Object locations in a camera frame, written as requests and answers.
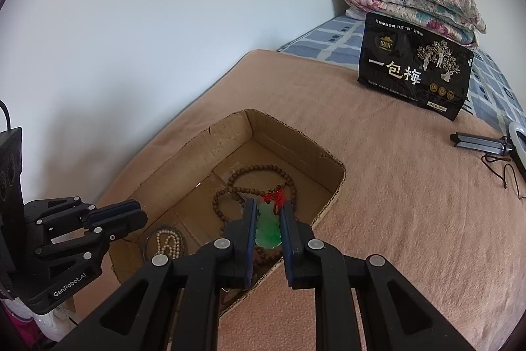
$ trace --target brown wooden bead necklace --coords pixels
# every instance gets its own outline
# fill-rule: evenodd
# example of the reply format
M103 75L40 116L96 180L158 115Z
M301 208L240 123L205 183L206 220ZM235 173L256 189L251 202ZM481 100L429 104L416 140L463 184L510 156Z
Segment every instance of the brown wooden bead necklace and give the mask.
M234 186L236 179L238 179L243 174L246 174L252 171L261 171L261 170L275 171L282 178L285 179L285 183L283 185L277 185L274 189L269 189L268 191L262 191L262 190L254 189L254 188L242 188L239 186L237 187ZM212 209L214 209L214 212L216 213L217 217L219 217L223 221L223 226L221 227L221 231L223 232L225 230L225 226L227 222L231 221L231 219L226 217L224 213L218 208L219 198L222 195L229 193L233 200L237 201L238 203L241 204L241 206L243 206L245 200L239 195L240 193L248 193L250 195L256 195L256 196L257 195L264 196L267 193L276 192L279 189L284 188L285 186L290 187L290 203L293 207L293 211L295 211L297 191L294 185L294 181L292 180L291 176L285 173L277 165L272 165L272 164L250 165L249 167L243 167L243 168L240 168L239 170L234 171L232 175L228 178L227 187L225 189L221 189L217 191L214 197L212 198ZM281 252L271 256L271 255L265 254L264 250L259 246L256 246L256 253L259 257L257 257L254 260L254 267L260 266L261 264L264 264L267 262L277 262L281 257Z

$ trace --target beige blanket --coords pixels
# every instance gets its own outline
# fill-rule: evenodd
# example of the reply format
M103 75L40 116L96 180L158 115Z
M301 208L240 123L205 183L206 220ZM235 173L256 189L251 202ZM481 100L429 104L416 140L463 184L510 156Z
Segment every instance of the beige blanket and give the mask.
M351 256L385 255L477 350L497 350L526 308L526 203L503 189L477 152L449 141L454 131L495 131L465 112L451 122L356 79L338 66L251 52L131 161L99 206L126 199L228 114L260 110L346 167L316 236ZM76 299L81 312L116 284L106 269ZM314 343L314 294L287 288L282 265L220 320L223 351L314 350Z

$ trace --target gold logo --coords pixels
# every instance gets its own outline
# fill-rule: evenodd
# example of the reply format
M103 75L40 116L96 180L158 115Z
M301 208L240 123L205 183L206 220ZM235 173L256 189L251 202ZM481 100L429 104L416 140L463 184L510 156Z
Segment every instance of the gold logo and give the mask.
M384 36L380 38L380 48L382 48L382 50L392 51L393 45L393 39L391 39L390 37Z

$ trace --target red string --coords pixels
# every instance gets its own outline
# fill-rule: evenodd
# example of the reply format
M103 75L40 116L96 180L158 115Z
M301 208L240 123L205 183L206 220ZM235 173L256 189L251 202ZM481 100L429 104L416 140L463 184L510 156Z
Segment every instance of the red string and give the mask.
M274 201L273 212L277 216L283 208L283 203L287 201L287 199L283 196L283 188L279 188L275 192L265 193L265 195L263 195L263 201L267 204L270 204L270 201Z

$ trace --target green pendant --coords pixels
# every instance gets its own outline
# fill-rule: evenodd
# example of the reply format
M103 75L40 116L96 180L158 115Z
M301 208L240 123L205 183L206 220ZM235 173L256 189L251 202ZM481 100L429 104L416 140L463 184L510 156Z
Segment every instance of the green pendant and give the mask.
M258 204L259 216L256 229L256 244L265 250L273 249L281 244L279 216L274 214L274 202Z

